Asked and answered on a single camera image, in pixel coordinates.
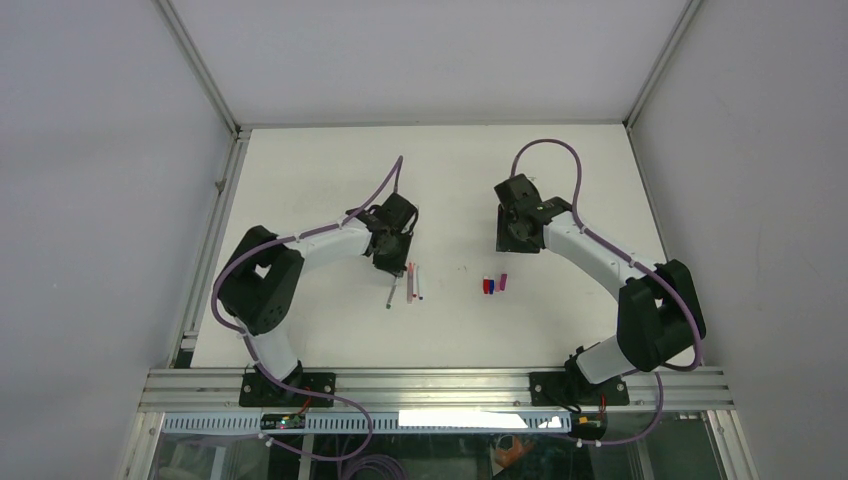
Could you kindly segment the pink pen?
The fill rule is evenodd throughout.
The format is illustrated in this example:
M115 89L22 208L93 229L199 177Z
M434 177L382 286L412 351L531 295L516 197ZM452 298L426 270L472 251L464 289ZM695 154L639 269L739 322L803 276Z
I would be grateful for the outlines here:
M407 284L407 303L412 304L416 298L416 287L415 287L415 264L410 262L407 266L406 270L406 284Z

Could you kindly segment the grey pen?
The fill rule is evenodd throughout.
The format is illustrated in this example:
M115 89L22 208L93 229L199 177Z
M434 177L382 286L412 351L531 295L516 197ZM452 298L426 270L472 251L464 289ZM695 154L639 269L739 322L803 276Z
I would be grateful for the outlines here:
M394 299L394 296L395 296L397 288L398 288L399 280L400 280L399 277L394 277L393 280L392 280L391 287L390 287L390 290L389 290L389 293L387 295L387 299L386 299L386 302L385 302L385 308L387 310L392 308L393 299Z

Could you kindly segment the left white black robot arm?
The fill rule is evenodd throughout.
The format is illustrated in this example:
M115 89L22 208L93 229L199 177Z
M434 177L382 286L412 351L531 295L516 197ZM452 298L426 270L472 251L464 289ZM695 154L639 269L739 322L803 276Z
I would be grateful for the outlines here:
M211 310L245 341L263 394L277 406L301 392L302 363L283 326L301 278L355 257L400 278L407 270L419 210L398 193L381 204L346 212L341 222L281 237L262 225L241 238L213 285Z

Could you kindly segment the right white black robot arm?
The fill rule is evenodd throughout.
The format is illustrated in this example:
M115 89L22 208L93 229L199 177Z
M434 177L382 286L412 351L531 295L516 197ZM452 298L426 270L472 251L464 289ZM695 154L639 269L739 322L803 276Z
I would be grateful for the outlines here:
M627 253L583 223L572 204L541 198L523 174L494 188L498 198L496 249L504 253L557 254L600 284L617 302L616 331L579 348L564 364L566 396L588 405L604 382L633 371L668 367L686 349L699 353L706 336L691 271Z

